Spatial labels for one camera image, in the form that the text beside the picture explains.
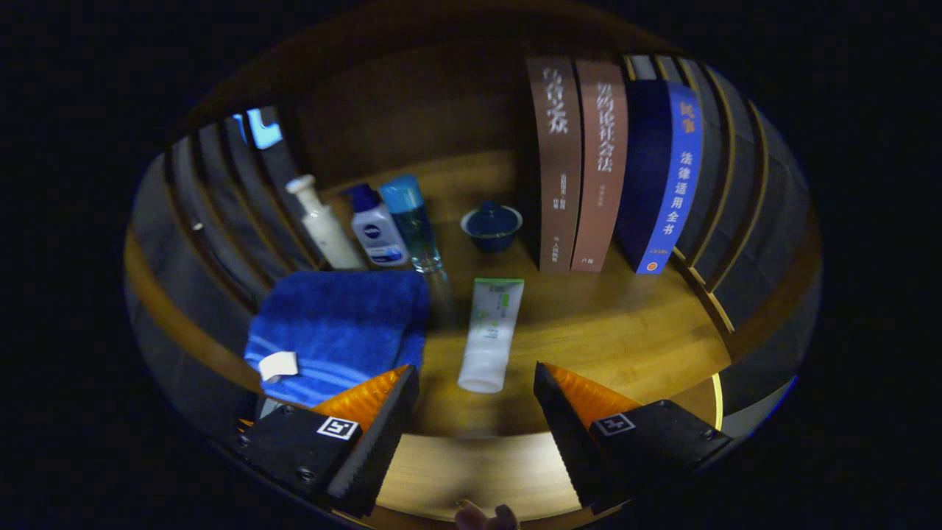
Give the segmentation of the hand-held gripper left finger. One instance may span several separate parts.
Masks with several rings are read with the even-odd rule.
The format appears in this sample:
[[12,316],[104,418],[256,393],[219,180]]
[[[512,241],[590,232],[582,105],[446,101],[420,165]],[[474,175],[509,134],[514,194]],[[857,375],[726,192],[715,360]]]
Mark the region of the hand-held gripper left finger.
[[417,367],[388,370],[312,409],[257,406],[233,453],[288,494],[350,517],[370,515],[419,396]]

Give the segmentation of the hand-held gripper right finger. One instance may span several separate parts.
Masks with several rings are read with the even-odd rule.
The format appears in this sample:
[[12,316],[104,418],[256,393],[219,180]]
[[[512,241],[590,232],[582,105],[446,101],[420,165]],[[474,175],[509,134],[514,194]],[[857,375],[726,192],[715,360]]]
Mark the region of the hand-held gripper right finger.
[[674,400],[642,405],[545,362],[533,393],[579,503],[595,514],[693,476],[733,442]]

